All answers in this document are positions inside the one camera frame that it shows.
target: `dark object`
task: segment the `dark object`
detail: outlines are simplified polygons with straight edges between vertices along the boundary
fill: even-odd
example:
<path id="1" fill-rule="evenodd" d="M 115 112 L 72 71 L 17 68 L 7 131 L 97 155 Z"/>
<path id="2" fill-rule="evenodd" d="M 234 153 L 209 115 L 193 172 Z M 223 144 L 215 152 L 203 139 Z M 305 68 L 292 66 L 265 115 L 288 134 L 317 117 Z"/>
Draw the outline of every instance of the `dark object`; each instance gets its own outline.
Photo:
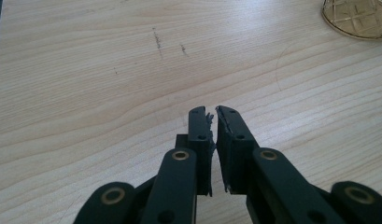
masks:
<path id="1" fill-rule="evenodd" d="M 376 191 L 350 181 L 336 183 L 331 193 L 310 185 L 281 152 L 259 147 L 237 111 L 218 106 L 217 112 L 225 189 L 247 195 L 254 223 L 382 223 Z M 75 223 L 195 223 L 196 195 L 212 195 L 211 120 L 203 106 L 191 110 L 189 133 L 177 135 L 155 177 L 136 189 L 102 186 Z"/>

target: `tabletop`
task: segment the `tabletop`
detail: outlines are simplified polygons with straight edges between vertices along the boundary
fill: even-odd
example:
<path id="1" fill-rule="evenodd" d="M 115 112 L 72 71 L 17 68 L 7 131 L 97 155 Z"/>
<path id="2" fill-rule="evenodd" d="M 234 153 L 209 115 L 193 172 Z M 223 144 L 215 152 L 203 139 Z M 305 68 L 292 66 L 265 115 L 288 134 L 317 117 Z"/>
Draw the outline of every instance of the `tabletop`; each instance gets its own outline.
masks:
<path id="1" fill-rule="evenodd" d="M 72 223 L 100 186 L 139 186 L 188 112 L 238 110 L 312 184 L 382 194 L 382 41 L 336 33 L 322 0 L 6 0 L 0 27 L 0 223 Z M 217 118 L 213 119 L 216 136 Z M 245 196 L 197 223 L 251 223 Z"/>

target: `screw hole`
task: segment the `screw hole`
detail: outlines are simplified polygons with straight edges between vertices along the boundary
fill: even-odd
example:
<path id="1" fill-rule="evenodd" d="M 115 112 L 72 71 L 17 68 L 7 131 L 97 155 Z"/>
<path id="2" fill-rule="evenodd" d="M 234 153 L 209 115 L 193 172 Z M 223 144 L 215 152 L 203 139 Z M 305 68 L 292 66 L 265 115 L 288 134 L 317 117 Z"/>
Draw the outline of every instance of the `screw hole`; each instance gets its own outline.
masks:
<path id="1" fill-rule="evenodd" d="M 374 203 L 374 197 L 363 189 L 356 187 L 347 187 L 345 188 L 346 195 L 358 203 L 371 204 Z"/>
<path id="2" fill-rule="evenodd" d="M 275 152 L 269 151 L 269 150 L 262 151 L 261 157 L 269 161 L 273 161 L 277 159 L 277 155 L 275 154 Z"/>
<path id="3" fill-rule="evenodd" d="M 184 161 L 189 156 L 190 156 L 190 154 L 186 151 L 176 151 L 173 153 L 173 159 L 176 161 Z"/>
<path id="4" fill-rule="evenodd" d="M 101 202 L 106 205 L 118 203 L 124 198 L 124 194 L 124 189 L 110 188 L 101 195 Z"/>
<path id="5" fill-rule="evenodd" d="M 325 216 L 318 212 L 318 211 L 309 211 L 307 212 L 307 216 L 314 222 L 314 223 L 325 223 L 326 218 Z"/>
<path id="6" fill-rule="evenodd" d="M 174 221 L 174 219 L 175 219 L 174 212 L 172 212 L 170 210 L 162 211 L 158 215 L 158 221 L 160 223 L 172 223 Z"/>

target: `wooden table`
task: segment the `wooden table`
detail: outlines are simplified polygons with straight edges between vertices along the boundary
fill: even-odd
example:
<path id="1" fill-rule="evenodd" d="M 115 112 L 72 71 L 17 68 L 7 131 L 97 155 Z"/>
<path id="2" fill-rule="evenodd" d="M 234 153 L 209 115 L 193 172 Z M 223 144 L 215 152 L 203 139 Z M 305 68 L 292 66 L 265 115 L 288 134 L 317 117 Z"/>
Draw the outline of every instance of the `wooden table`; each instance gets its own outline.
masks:
<path id="1" fill-rule="evenodd" d="M 0 223 L 71 223 L 98 187 L 140 185 L 198 105 L 237 109 L 312 184 L 382 194 L 382 41 L 336 33 L 321 5 L 4 1 Z M 217 154 L 212 179 L 197 223 L 250 223 Z"/>

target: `scratch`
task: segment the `scratch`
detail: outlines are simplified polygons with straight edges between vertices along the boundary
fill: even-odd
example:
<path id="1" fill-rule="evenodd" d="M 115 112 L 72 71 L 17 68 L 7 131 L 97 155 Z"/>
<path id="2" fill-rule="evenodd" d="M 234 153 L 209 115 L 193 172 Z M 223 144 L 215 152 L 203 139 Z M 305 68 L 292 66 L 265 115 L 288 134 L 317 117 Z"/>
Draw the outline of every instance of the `scratch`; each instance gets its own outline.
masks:
<path id="1" fill-rule="evenodd" d="M 72 205 L 74 205 L 74 203 L 80 198 L 80 196 L 82 196 L 82 195 L 79 195 L 79 196 L 78 196 L 78 197 L 71 203 L 71 205 L 68 206 L 67 210 L 65 210 L 63 216 L 60 218 L 58 224 L 60 224 L 60 223 L 62 222 L 63 217 L 65 217 L 65 215 L 66 215 L 66 213 L 68 212 L 68 210 L 72 207 Z"/>
<path id="2" fill-rule="evenodd" d="M 163 55 L 162 55 L 162 49 L 161 49 L 161 47 L 162 47 L 162 45 L 161 45 L 161 39 L 158 37 L 158 34 L 156 33 L 156 28 L 153 27 L 152 30 L 153 30 L 153 35 L 155 36 L 156 46 L 158 47 L 159 54 L 161 55 L 161 58 L 162 58 Z"/>
<path id="3" fill-rule="evenodd" d="M 179 44 L 181 46 L 181 49 L 182 49 L 182 53 L 184 53 L 185 56 L 189 57 L 189 55 L 187 54 L 187 51 L 185 51 L 185 46 L 183 44 Z"/>
<path id="4" fill-rule="evenodd" d="M 278 57 L 277 59 L 277 63 L 276 63 L 276 69 L 275 69 L 275 77 L 276 77 L 276 83 L 277 83 L 277 86 L 278 88 L 280 89 L 280 91 L 283 91 L 281 90 L 281 87 L 280 87 L 280 83 L 278 82 L 278 76 L 277 76 L 277 68 L 278 68 L 278 63 L 280 62 L 280 59 L 281 57 L 283 57 L 284 53 L 293 45 L 294 43 L 292 44 L 289 44 L 284 50 L 283 52 L 281 52 L 280 56 Z"/>

